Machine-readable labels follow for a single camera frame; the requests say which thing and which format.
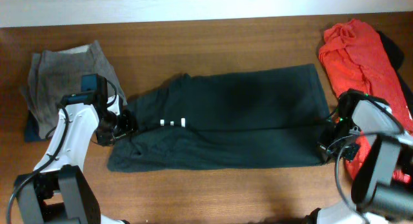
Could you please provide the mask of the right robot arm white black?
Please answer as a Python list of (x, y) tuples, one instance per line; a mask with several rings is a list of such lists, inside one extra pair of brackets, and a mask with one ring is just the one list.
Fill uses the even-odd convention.
[[(349, 89), (339, 96), (338, 121), (324, 131), (317, 146), (325, 162), (334, 162), (341, 201), (313, 210), (303, 223), (390, 223), (412, 220), (412, 183), (393, 178), (394, 171), (412, 175), (412, 136), (392, 115), (382, 98)], [(356, 174), (347, 198), (339, 182), (339, 162), (354, 161), (359, 139), (370, 151)]]

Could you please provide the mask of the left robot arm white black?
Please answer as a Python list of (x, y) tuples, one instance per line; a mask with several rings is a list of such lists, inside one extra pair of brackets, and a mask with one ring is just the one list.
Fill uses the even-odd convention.
[(33, 171), (16, 177), (6, 208), (19, 208), (24, 223), (117, 223), (101, 213), (83, 168), (92, 136), (108, 146), (133, 129), (119, 95), (101, 88), (65, 96), (51, 142)]

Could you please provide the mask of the dark green t-shirt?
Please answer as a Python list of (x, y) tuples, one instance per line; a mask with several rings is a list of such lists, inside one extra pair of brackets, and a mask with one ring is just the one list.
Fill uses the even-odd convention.
[(314, 65), (184, 74), (128, 102), (137, 121), (115, 143), (114, 172), (311, 167), (329, 113)]

